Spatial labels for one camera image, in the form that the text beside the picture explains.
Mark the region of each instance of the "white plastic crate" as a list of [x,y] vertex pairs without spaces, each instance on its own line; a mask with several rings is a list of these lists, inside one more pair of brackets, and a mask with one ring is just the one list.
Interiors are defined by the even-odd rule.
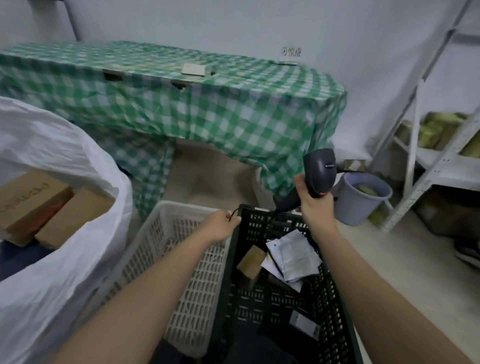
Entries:
[[[159,202],[132,245],[83,310],[76,327],[185,240],[206,216],[215,211],[202,206]],[[165,331],[164,338],[185,355],[201,358],[206,354],[229,247],[230,238],[212,245],[204,253]]]

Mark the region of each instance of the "green checkered tablecloth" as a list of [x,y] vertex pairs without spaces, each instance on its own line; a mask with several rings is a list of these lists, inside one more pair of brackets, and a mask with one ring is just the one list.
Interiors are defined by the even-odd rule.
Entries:
[[[181,74],[185,62],[206,65],[206,76]],[[303,66],[123,41],[6,48],[0,77],[0,94],[79,125],[140,181],[143,217],[164,192],[175,137],[261,166],[282,195],[302,156],[327,145],[347,98]]]

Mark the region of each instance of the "plastic crate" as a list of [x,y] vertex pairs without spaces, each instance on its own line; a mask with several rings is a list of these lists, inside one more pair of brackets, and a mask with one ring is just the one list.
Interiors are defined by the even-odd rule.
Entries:
[[[132,245],[91,298],[76,326],[185,240],[215,211],[217,209],[202,206],[159,202]],[[212,245],[204,253],[165,331],[164,338],[185,355],[200,358],[207,351],[229,247],[230,238]]]
[[[321,265],[320,274],[306,279],[300,293],[269,283],[268,272],[264,269],[253,291],[245,291],[232,283],[238,262],[252,245],[265,249],[266,239],[280,238],[298,229],[318,251],[301,215],[276,216],[263,239],[261,233],[264,222],[270,219],[269,212],[241,205],[239,215],[242,220],[232,236],[205,362],[221,363],[233,343],[245,337],[253,340],[255,335],[261,334],[294,355],[300,364],[363,363],[353,324],[325,264]],[[295,339],[288,334],[293,309],[306,312],[321,324],[318,342],[302,336]]]

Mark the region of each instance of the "plastic bucket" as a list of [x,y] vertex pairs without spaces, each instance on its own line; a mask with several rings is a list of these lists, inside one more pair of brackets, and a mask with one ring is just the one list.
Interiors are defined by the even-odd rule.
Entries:
[[[360,184],[371,188],[379,196],[370,196],[356,189]],[[347,225],[360,225],[381,202],[388,200],[392,193],[392,188],[373,174],[345,173],[335,202],[335,218]]]

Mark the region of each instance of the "white plastic bag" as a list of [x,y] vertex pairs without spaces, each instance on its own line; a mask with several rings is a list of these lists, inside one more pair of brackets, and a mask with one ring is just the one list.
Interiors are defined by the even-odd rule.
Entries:
[[113,158],[58,115],[0,97],[0,185],[41,168],[115,198],[60,249],[0,282],[0,358],[36,362],[67,337],[93,290],[121,256],[132,214],[132,186]]

